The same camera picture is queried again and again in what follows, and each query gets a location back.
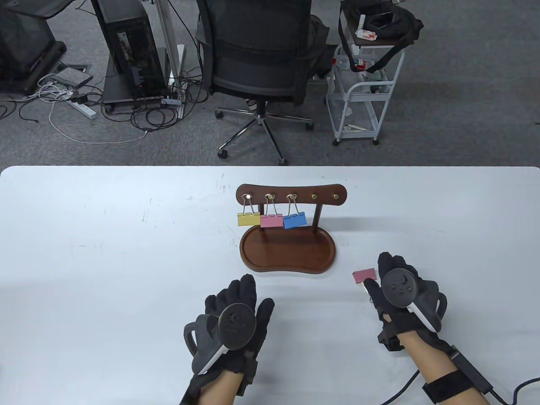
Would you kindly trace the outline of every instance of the wooden clip stand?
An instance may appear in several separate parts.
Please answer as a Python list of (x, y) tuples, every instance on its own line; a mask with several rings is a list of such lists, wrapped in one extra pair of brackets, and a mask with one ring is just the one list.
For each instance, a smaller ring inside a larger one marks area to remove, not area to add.
[(297, 195), (297, 204), (316, 204), (312, 226), (284, 229), (257, 225), (248, 229), (240, 241), (240, 256), (247, 267), (256, 272), (320, 274), (332, 265), (335, 243), (328, 232), (319, 228), (319, 218), (323, 205), (342, 205), (347, 200), (345, 187), (341, 184), (313, 187), (242, 184), (236, 193), (238, 203), (244, 203), (242, 195), (245, 194), (252, 196), (251, 201), (258, 205), (261, 215), (265, 213), (267, 194), (275, 196), (276, 204), (288, 204), (290, 194)]

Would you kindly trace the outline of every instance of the chair base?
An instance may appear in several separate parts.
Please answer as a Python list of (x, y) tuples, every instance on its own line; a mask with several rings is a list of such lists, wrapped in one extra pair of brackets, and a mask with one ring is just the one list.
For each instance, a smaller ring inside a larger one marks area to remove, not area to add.
[(272, 135), (272, 131), (270, 129), (270, 126), (268, 125), (268, 119), (281, 119), (284, 121), (289, 122), (295, 122), (295, 123), (303, 123), (306, 126), (306, 129), (309, 131), (312, 131), (314, 128), (313, 120), (307, 119), (307, 118), (300, 118), (300, 117), (292, 117), (292, 116), (286, 116), (281, 114), (272, 114), (266, 111), (266, 102), (257, 102), (257, 108), (255, 111), (248, 111), (248, 110), (239, 110), (239, 109), (229, 109), (225, 107), (218, 107), (215, 112), (216, 118), (222, 118), (223, 112), (231, 112), (233, 114), (240, 114), (240, 115), (246, 115), (251, 116), (252, 119), (244, 125), (239, 131), (237, 131), (234, 135), (232, 135), (227, 142), (225, 142), (223, 145), (221, 145), (218, 149), (218, 158), (220, 159), (227, 159), (228, 153), (225, 149), (227, 145), (233, 143), (236, 139), (238, 139), (241, 135), (243, 135), (249, 127), (251, 127), (254, 124), (262, 126), (268, 136), (270, 137), (270, 141), (272, 141), (272, 144), (274, 145), (275, 150), (277, 151), (279, 155), (279, 165), (280, 166), (286, 166), (288, 164), (287, 159), (283, 157), (283, 154), (281, 153), (281, 150), (279, 149), (278, 143), (275, 141), (274, 136)]

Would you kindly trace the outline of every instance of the black bag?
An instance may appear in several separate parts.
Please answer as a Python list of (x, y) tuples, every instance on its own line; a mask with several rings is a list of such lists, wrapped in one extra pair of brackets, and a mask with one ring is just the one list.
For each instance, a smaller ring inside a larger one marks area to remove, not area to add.
[(360, 72), (360, 70), (354, 63), (353, 54), (343, 33), (343, 27), (341, 26), (342, 12), (353, 16), (356, 21), (359, 21), (360, 16), (365, 14), (364, 29), (376, 33), (378, 39), (399, 39), (398, 43), (386, 55), (366, 69), (368, 73), (374, 73), (382, 69), (398, 52), (414, 44), (420, 36), (420, 30), (424, 28), (424, 24), (415, 18), (413, 13), (393, 4), (389, 0), (342, 0), (337, 30), (353, 72)]

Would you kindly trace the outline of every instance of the vr controller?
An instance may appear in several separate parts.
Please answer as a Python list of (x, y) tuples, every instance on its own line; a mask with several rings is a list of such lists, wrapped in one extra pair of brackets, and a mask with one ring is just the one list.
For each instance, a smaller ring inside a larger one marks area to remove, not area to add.
[(382, 278), (381, 288), (390, 304), (414, 313), (430, 332), (441, 331), (448, 302), (436, 282), (422, 280), (420, 284), (410, 271), (394, 268)]
[(193, 374), (204, 374), (229, 350), (246, 346), (256, 326), (255, 314), (243, 303), (229, 305), (219, 317), (199, 315), (195, 322), (188, 323), (184, 327), (184, 340), (193, 356)]

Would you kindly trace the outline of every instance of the wooden base tray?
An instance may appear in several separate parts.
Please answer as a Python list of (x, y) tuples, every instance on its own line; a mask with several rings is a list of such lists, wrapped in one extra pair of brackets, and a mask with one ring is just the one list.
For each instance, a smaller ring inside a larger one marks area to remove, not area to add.
[(320, 274), (336, 256), (332, 237), (311, 226), (284, 229), (253, 226), (240, 241), (240, 256), (256, 272), (291, 271)]

